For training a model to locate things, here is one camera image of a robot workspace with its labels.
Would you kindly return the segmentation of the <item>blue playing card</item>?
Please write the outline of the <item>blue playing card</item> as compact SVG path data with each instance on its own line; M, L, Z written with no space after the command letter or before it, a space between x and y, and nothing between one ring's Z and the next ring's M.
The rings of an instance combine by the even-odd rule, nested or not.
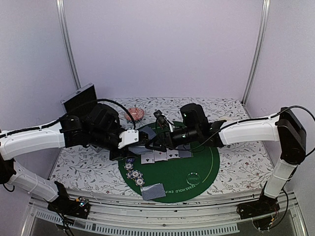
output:
M190 146L180 146L178 147L179 157L180 158L189 158L192 157L192 153L190 152Z
M166 196L164 186L162 183L156 183L149 186L143 186L140 188L141 196L143 200L149 201Z
M148 141L154 139L157 136L156 132L149 125L145 125L145 126L141 127L139 129L139 131L147 134L147 136L148 136L147 140Z

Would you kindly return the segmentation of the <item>purple small blind button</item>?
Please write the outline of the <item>purple small blind button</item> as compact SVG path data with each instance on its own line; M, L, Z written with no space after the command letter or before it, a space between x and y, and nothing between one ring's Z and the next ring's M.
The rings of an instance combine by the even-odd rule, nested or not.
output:
M126 163L133 163L134 161L135 161L135 158L126 159Z

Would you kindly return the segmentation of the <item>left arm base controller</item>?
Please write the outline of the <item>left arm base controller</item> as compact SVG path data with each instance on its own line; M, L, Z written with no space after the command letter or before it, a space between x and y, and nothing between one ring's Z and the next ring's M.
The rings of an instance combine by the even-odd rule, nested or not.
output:
M57 197L54 201L48 202L48 210L60 215L73 216L76 218L87 219L91 205L86 198L79 197L75 200L69 197Z

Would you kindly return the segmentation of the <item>white blue poker chip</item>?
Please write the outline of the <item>white blue poker chip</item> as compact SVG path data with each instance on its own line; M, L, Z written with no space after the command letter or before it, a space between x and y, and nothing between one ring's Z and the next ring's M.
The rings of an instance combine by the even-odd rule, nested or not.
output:
M145 184L145 181L143 178L137 178L135 180L135 184L136 184L136 186L142 187Z
M143 174L138 170L132 170L132 171L127 172L126 177L128 179L138 179L138 178L142 178Z
M125 163L124 169L128 172L132 171L133 170L133 164L132 163Z

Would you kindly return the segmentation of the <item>clear acrylic dealer button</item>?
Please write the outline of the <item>clear acrylic dealer button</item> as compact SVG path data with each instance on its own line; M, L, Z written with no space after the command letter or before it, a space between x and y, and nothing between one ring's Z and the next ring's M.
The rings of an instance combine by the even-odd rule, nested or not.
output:
M198 185L201 182L201 177L198 173L191 172L187 175L186 181L189 185Z

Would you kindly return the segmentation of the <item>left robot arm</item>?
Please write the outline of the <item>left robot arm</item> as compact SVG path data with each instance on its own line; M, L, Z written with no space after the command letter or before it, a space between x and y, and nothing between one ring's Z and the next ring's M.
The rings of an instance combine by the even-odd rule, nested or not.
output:
M72 111L38 127L1 132L0 182L36 194L62 213L70 213L74 201L69 199L65 187L25 169L15 161L16 156L50 148L95 146L109 150L111 160L119 160L134 156L129 147L148 140L144 132L124 129L116 110L97 103L88 114L80 117Z

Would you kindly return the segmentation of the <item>blue playing card deck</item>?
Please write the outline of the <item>blue playing card deck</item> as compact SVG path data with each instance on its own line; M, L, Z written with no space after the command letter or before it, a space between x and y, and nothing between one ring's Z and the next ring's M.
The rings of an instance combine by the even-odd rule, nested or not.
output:
M144 146L131 146L131 147L128 147L128 150L136 155L143 155L143 154L152 152L152 150L147 149Z

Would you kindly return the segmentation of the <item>aluminium poker chip case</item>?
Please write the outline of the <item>aluminium poker chip case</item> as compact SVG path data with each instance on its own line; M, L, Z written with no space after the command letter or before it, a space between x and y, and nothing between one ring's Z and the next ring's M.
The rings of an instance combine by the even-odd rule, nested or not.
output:
M97 104L95 86L89 83L61 100L61 105L69 115L83 118L88 115Z

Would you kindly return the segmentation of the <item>right arm base controller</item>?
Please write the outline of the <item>right arm base controller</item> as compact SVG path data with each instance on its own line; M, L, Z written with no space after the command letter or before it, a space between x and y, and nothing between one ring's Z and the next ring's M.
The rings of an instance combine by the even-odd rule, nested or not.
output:
M257 200L242 203L237 205L236 209L241 219L259 217L252 221L254 227L259 231L267 231L273 226L279 210L280 206L277 200Z

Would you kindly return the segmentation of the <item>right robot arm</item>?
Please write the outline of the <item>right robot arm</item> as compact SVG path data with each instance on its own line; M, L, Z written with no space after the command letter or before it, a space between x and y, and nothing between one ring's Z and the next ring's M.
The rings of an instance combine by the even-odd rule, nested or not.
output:
M184 126L169 131L156 132L145 147L165 152L179 150L180 146L198 141L200 146L221 148L236 144L263 145L265 141L278 142L280 159L272 174L265 181L258 200L239 204L239 214L265 214L278 210L278 196L293 177L297 167L306 159L306 130L291 107L283 107L278 113L235 121L209 122L201 105L190 103L180 109Z

